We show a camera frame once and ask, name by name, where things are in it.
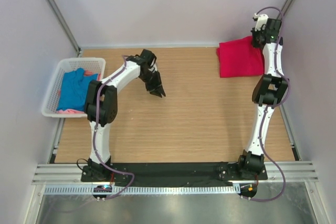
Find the magenta pink t shirt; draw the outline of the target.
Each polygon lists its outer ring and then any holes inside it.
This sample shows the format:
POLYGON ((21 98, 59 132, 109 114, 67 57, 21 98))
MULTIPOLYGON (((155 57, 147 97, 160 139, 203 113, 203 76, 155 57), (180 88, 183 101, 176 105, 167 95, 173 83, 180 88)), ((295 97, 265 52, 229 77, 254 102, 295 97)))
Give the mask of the magenta pink t shirt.
POLYGON ((216 49, 221 78, 251 77, 264 74, 264 58, 252 46, 253 37, 221 42, 216 49))

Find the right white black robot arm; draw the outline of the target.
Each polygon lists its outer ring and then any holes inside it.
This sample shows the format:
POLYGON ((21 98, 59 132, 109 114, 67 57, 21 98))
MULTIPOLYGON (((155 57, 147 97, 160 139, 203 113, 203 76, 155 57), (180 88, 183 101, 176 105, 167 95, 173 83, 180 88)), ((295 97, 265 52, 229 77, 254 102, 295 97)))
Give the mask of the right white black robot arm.
POLYGON ((252 101, 256 105, 254 129, 236 167, 238 177, 243 180, 256 178, 265 172, 265 142, 269 123, 275 108, 285 100, 289 89, 289 81, 282 70, 282 20, 266 14, 256 14, 253 19, 256 26, 251 30, 252 45, 261 49, 265 72, 253 90, 252 101))

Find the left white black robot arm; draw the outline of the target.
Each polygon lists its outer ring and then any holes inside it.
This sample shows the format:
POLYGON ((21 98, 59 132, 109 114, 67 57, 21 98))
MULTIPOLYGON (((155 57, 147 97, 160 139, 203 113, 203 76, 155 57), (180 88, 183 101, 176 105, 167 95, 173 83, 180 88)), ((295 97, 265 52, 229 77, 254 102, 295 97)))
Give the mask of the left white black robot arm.
POLYGON ((134 79, 144 82, 146 91, 154 96, 166 96, 156 55, 147 49, 139 55, 124 56, 123 65, 101 81, 89 83, 85 114, 91 128, 91 153, 81 175, 83 182, 106 182, 114 171, 109 149, 110 129, 118 113, 118 94, 134 79))

